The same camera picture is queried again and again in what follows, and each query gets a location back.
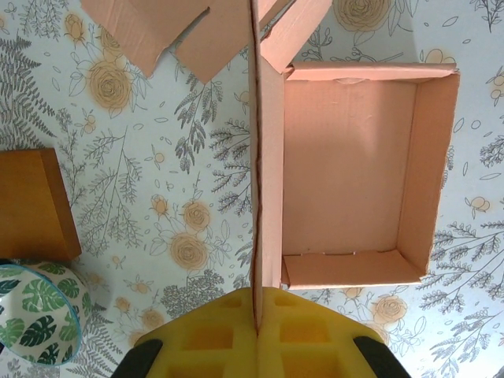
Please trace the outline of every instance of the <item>green leaf print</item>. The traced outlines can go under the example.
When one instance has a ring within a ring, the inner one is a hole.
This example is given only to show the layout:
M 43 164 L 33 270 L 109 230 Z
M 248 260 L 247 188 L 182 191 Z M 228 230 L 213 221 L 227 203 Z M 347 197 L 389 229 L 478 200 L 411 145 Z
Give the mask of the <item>green leaf print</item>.
M 10 293 L 19 284 L 19 280 L 0 281 L 0 298 Z
M 70 298 L 77 298 L 79 295 L 79 284 L 73 278 L 65 278 L 58 285 L 63 294 Z
M 84 294 L 82 297 L 82 307 L 84 308 L 84 316 L 88 316 L 91 312 L 91 297 L 89 296 L 89 293 Z
M 54 365 L 56 363 L 56 358 L 60 354 L 59 344 L 50 344 L 43 352 L 40 354 L 37 362 L 44 365 Z
M 54 264 L 53 262 L 42 264 L 39 266 L 39 269 L 43 270 L 44 272 L 53 274 L 63 274 L 65 272 L 65 268 L 63 266 Z
M 72 358 L 73 348 L 69 346 L 69 348 L 65 352 L 65 356 L 63 356 L 63 360 L 61 362 L 67 362 L 70 358 Z
M 65 300 L 54 287 L 41 279 L 33 280 L 26 285 L 23 294 L 32 294 L 23 299 L 23 308 L 31 313 L 52 311 L 65 305 Z
M 27 360 L 27 361 L 30 361 L 30 362 L 37 362 L 37 360 L 35 359 L 35 357 L 33 357 L 32 355 L 23 356 L 22 358 L 25 359 L 25 360 Z
M 70 341 L 77 337 L 77 323 L 73 320 L 70 312 L 66 313 L 65 321 L 68 322 L 68 325 L 61 327 L 59 336 L 62 341 Z
M 23 337 L 21 337 L 20 344 L 25 347 L 34 347 L 35 345 L 42 344 L 48 340 L 56 331 L 56 324 L 50 315 L 40 317 L 34 321 L 30 327 L 26 328 Z
M 0 269 L 0 277 L 6 278 L 12 276 L 19 276 L 21 272 L 22 270 L 17 268 L 2 268 Z
M 23 334 L 24 322 L 22 319 L 8 319 L 6 326 L 0 325 L 0 340 L 3 345 L 10 348 Z

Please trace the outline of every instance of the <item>cardboard box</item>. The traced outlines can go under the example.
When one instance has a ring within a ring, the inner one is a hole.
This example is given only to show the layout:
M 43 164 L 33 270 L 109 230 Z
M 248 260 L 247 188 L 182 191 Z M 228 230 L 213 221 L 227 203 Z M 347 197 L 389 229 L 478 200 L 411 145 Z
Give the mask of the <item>cardboard box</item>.
M 263 284 L 419 282 L 450 144 L 454 66 L 262 68 L 274 86 L 263 88 Z
M 161 28 L 149 9 L 188 15 L 182 23 L 188 26 L 204 8 L 193 12 L 194 4 L 175 0 L 137 2 L 83 0 L 130 58 L 138 55 L 128 55 L 132 46 L 138 53 L 139 41 L 146 41 L 125 30 L 139 25 L 145 36 L 146 24 Z M 117 17 L 133 3 L 137 20 Z M 259 2 L 262 24 L 285 4 Z M 331 4 L 291 2 L 262 41 L 255 41 L 261 55 L 250 70 L 260 84 L 250 122 L 256 142 L 255 274 L 263 286 L 283 282 L 290 288 L 416 283 L 427 271 L 432 247 L 459 75 L 454 65 L 290 65 Z M 207 0 L 205 6 L 209 12 L 176 51 L 204 82 L 249 35 L 246 0 Z M 182 24 L 153 50 L 174 41 Z M 157 55 L 148 55 L 146 66 L 153 68 Z
M 54 149 L 0 153 L 0 258 L 70 261 L 80 245 Z

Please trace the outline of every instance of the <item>yellow rose print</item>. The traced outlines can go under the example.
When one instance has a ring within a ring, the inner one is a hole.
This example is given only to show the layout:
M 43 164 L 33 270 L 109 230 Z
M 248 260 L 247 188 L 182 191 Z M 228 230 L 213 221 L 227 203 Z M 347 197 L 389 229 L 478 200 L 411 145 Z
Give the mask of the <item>yellow rose print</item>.
M 168 201 L 165 200 L 165 197 L 162 195 L 153 195 L 150 199 L 150 203 L 152 204 L 151 209 L 153 209 L 158 218 L 167 217 L 168 218 Z
M 90 71 L 89 85 L 94 100 L 112 113 L 123 109 L 132 95 L 129 74 L 108 61 L 96 63 Z
M 84 42 L 84 26 L 83 21 L 76 14 L 69 14 L 65 18 L 65 35 L 68 35 L 69 38 L 73 41 L 74 45 L 78 42 Z
M 357 298 L 362 291 L 362 287 L 348 287 L 347 289 L 343 289 L 343 293 L 348 299 Z
M 200 202 L 190 202 L 183 206 L 183 219 L 193 230 L 204 230 L 210 223 L 210 212 Z
M 116 298 L 116 308 L 122 313 L 127 313 L 131 306 L 132 304 L 125 297 Z
M 161 327 L 164 323 L 165 318 L 155 309 L 147 309 L 142 314 L 142 324 L 149 331 Z
M 115 60 L 115 58 L 122 55 L 119 43 L 104 27 L 101 27 L 101 30 L 102 32 L 100 34 L 100 43 L 105 50 L 104 54 L 107 55 L 108 53 L 111 57 L 113 57 L 112 60 Z
M 187 233 L 173 237 L 170 254 L 180 267 L 187 270 L 202 269 L 208 260 L 205 244 Z
M 370 32 L 381 28 L 391 0 L 333 0 L 336 20 L 349 32 Z
M 397 295 L 385 295 L 372 308 L 373 320 L 377 324 L 395 323 L 406 315 L 407 304 Z

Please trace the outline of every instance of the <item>cardboard flap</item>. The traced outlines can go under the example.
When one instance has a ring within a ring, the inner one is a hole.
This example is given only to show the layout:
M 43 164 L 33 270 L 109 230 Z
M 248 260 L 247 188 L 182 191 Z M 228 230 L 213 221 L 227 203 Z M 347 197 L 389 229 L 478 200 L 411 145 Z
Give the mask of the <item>cardboard flap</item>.
M 397 250 L 283 256 L 290 289 L 411 284 L 420 275 Z
M 123 54 L 150 76 L 161 52 L 212 2 L 82 0 L 81 6 L 118 41 Z
M 261 0 L 261 26 L 287 3 Z M 82 0 L 82 8 L 146 76 L 152 75 L 161 52 L 205 12 L 176 51 L 200 81 L 210 81 L 248 41 L 246 0 Z
M 460 76 L 420 84 L 413 113 L 397 248 L 425 274 L 457 105 Z
M 445 77 L 455 72 L 456 65 L 361 63 L 357 61 L 296 61 L 287 80 L 418 80 Z
M 250 181 L 252 187 L 252 271 L 250 284 L 252 286 L 252 303 L 254 322 L 259 333 L 262 319 L 262 207 L 261 207 L 261 128 L 262 128 L 262 97 L 259 21 L 256 0 L 246 0 L 249 25 L 249 93 L 250 93 Z
M 332 0 L 295 0 L 261 42 L 261 55 L 279 73 L 322 21 Z

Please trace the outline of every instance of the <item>monstera leaf pattern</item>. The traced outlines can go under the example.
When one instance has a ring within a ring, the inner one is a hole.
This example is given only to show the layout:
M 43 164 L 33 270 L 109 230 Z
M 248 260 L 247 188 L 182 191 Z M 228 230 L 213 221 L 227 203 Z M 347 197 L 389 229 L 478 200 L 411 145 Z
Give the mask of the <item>monstera leaf pattern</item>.
M 60 309 L 65 305 L 65 300 L 45 280 L 33 280 L 23 290 L 28 298 L 23 299 L 23 308 L 33 313 Z
M 54 331 L 56 331 L 56 324 L 53 317 L 51 315 L 40 317 L 24 331 L 20 344 L 34 347 L 49 339 Z

